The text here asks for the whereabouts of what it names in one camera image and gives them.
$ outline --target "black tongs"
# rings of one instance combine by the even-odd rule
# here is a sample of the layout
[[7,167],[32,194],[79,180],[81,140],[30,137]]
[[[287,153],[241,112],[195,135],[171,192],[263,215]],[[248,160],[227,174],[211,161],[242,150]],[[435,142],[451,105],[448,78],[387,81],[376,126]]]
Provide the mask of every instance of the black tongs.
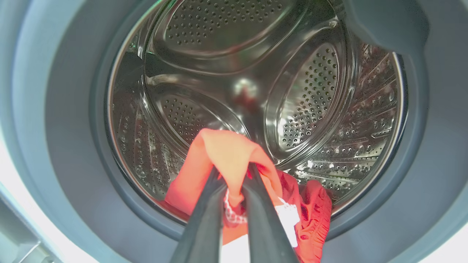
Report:
[[[298,263],[254,163],[249,164],[249,172],[252,179],[245,176],[242,193],[247,209],[250,262]],[[226,189],[226,181],[213,167],[171,263],[219,262]]]

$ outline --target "white fabric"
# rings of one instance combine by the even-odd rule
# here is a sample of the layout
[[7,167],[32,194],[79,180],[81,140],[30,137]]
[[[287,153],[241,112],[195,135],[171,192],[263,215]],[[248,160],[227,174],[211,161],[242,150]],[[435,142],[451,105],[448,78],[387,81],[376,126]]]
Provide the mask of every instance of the white fabric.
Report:
[[[299,223],[300,218],[299,214],[297,212],[297,207],[296,205],[290,205],[286,203],[283,199],[281,199],[281,202],[283,202],[284,205],[277,205],[275,206],[276,212],[278,213],[279,220],[281,221],[281,224],[283,225],[283,229],[286,232],[286,235],[288,237],[288,240],[293,248],[297,247],[297,237],[296,237],[296,231],[294,229],[294,226]],[[232,212],[232,209],[230,209],[229,203],[225,203],[226,207],[226,212],[230,210]],[[244,218],[245,215],[240,215],[234,217],[231,212],[228,214],[226,213],[226,216],[228,218],[235,218],[235,221],[239,220],[239,218],[242,218],[242,221],[245,220],[247,222],[247,219]],[[233,240],[229,242],[228,244],[222,246],[221,248],[221,263],[250,263],[250,252],[249,252],[249,237],[247,234],[239,237],[236,240]]]

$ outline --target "red fabric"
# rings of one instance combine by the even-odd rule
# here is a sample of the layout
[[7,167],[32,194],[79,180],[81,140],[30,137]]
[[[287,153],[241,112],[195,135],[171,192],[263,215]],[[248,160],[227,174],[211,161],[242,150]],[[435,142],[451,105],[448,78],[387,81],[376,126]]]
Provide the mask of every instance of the red fabric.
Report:
[[[317,181],[309,181],[300,191],[296,179],[276,170],[263,149],[232,131],[203,129],[193,140],[187,158],[177,178],[171,183],[165,201],[190,215],[205,186],[213,165],[225,178],[229,188],[228,201],[234,210],[241,209],[244,197],[242,182],[249,162],[257,164],[272,203],[282,205],[278,197],[296,205],[300,223],[296,224],[296,253],[304,263],[318,263],[327,236],[331,200]],[[223,244],[247,233],[247,224],[225,224]]]

